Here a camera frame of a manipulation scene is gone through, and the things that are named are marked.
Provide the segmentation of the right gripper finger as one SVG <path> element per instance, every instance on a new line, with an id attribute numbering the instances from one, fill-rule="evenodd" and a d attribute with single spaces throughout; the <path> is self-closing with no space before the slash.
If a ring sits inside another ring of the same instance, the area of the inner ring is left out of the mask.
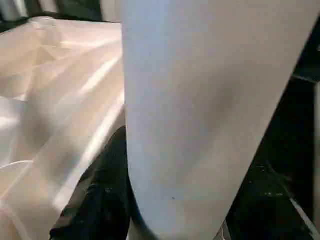
<path id="1" fill-rule="evenodd" d="M 125 240 L 131 215 L 127 136 L 122 126 L 81 176 L 50 230 L 50 239 Z"/>

